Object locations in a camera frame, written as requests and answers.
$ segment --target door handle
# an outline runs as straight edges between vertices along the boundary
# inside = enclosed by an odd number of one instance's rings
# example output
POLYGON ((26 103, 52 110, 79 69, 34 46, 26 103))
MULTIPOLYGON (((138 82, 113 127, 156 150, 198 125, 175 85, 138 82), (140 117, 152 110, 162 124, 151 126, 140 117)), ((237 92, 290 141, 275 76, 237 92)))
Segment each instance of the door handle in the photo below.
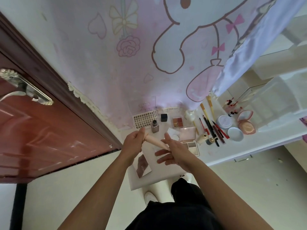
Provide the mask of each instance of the door handle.
POLYGON ((50 106, 54 103, 47 94, 12 69, 0 69, 0 77, 17 88, 16 91, 1 95, 0 101, 10 96, 28 95, 32 98, 32 101, 43 105, 50 106))

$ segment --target white shoe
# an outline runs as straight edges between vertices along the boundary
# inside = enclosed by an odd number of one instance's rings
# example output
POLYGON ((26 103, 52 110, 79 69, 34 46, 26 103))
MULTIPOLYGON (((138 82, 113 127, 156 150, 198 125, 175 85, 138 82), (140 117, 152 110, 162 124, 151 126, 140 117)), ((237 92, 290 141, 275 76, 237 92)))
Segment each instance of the white shoe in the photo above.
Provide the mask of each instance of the white shoe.
POLYGON ((190 174, 190 173, 186 173, 186 174, 180 175, 180 178, 183 178, 188 183, 192 182, 192 174, 190 174))
POLYGON ((146 206, 148 205, 149 201, 157 202, 157 198, 151 193, 150 191, 146 192, 144 195, 146 206))

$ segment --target red door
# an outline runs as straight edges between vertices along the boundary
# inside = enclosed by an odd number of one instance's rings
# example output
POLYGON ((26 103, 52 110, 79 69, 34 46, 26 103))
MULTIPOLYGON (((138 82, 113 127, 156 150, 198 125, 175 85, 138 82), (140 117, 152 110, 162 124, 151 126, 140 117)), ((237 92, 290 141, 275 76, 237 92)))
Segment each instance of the red door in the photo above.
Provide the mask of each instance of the red door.
MULTIPOLYGON (((114 150, 104 137, 0 54, 2 68, 21 74, 54 103, 43 105, 28 95, 0 101, 0 182, 29 182, 114 150)), ((16 89, 0 78, 0 96, 16 89)))

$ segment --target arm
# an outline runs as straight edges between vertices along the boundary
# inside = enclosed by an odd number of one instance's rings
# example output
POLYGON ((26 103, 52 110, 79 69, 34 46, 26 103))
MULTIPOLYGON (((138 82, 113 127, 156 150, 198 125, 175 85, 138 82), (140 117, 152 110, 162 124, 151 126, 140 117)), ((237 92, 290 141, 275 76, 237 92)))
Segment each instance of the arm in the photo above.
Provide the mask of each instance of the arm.
POLYGON ((67 216, 58 230, 106 228, 127 168, 142 150, 145 128, 125 139, 119 156, 67 216))
POLYGON ((157 162, 165 162, 166 165, 178 164, 185 171, 192 173, 213 212, 226 230, 273 230, 258 213, 180 142, 172 140, 167 133, 165 140, 162 141, 169 145, 171 153, 167 150, 156 152, 156 156, 168 153, 157 162))

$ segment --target door frame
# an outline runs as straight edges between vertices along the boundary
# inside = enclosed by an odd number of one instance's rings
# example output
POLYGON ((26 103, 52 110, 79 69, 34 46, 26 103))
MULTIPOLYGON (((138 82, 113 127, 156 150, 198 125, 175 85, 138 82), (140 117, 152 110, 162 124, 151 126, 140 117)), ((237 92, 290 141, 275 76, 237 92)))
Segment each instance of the door frame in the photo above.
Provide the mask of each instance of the door frame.
POLYGON ((86 104, 75 97, 72 91, 69 91, 67 83, 1 12, 0 39, 0 52, 2 54, 108 140, 113 145, 113 149, 120 150, 122 148, 122 143, 116 136, 86 104))

